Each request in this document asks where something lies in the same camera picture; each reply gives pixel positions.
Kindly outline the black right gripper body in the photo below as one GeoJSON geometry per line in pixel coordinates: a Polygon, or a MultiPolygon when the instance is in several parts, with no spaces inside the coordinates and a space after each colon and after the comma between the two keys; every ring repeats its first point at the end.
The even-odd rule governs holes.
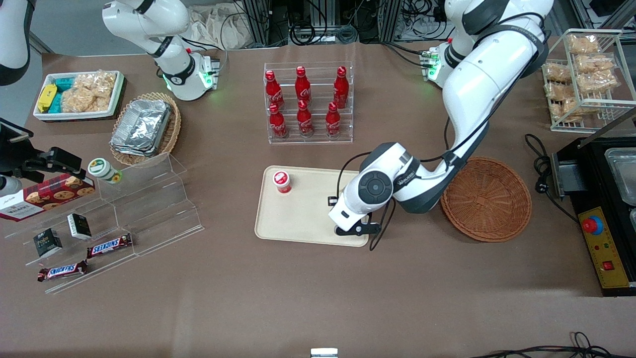
{"type": "Polygon", "coordinates": [[[42,183],[45,179],[43,173],[23,169],[23,165],[27,161],[38,160],[42,153],[43,151],[35,149],[30,143],[2,143],[0,146],[0,174],[42,183]]]}

